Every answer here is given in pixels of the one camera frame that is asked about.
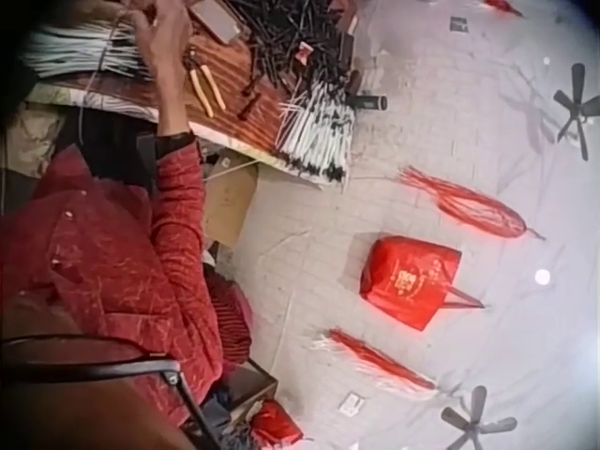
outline floor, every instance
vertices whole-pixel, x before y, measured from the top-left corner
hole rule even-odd
[[[232,267],[255,311],[252,356],[280,380],[279,399],[309,438],[302,448],[444,449],[458,432],[443,406],[461,410],[478,384],[486,420],[518,420],[483,436],[486,450],[597,447],[600,121],[585,125],[585,162],[575,135],[555,142],[567,114],[552,96],[570,95],[576,62],[587,69],[584,99],[600,93],[599,40],[564,2],[514,6],[524,18],[474,0],[361,2],[364,87],[389,108],[360,113],[349,185],[262,170]],[[468,33],[450,32],[451,16]],[[501,239],[443,216],[393,180],[409,164],[508,204],[547,240]],[[454,284],[487,308],[441,311],[417,332],[371,307],[358,279],[382,233],[460,250]],[[539,269],[548,285],[536,283]],[[423,402],[380,389],[348,356],[315,349],[332,327],[441,393]],[[353,418],[338,410],[350,392],[366,399]]]
[[[62,123],[57,108],[21,106],[8,129],[7,151],[0,148],[0,214],[11,214],[29,201],[50,162]]]

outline red bag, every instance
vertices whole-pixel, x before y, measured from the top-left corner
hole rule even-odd
[[[403,236],[388,236],[371,248],[360,295],[399,322],[423,331],[440,308],[483,308],[452,287],[460,252]],[[445,302],[453,293],[465,302]]]
[[[252,433],[261,445],[291,445],[304,438],[304,433],[274,400],[265,400],[251,420]]]

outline white wire bundle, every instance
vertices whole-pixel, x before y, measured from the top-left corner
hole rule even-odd
[[[42,26],[31,34],[21,59],[40,78],[97,70],[151,78],[135,44],[134,30],[126,23],[116,27],[111,22],[75,28]]]
[[[303,92],[282,104],[284,118],[276,149],[289,166],[301,173],[344,182],[350,167],[354,111],[345,104],[345,93],[331,93],[325,82],[316,82],[311,95]]]

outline red sweater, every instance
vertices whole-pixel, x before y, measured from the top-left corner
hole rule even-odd
[[[21,291],[61,302],[84,333],[134,340],[182,364],[200,402],[222,370],[203,276],[202,167],[195,144],[158,164],[144,189],[93,178],[77,148],[61,152],[34,199],[0,218],[2,301]],[[176,423],[188,412],[158,378],[139,390]]]

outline black wire bundle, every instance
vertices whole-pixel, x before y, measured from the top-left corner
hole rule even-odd
[[[305,89],[318,82],[332,91],[343,89],[348,70],[340,63],[341,11],[330,9],[329,0],[224,0],[252,32],[252,80],[266,76],[275,86],[286,84],[285,74],[306,43],[313,49],[298,76]]]

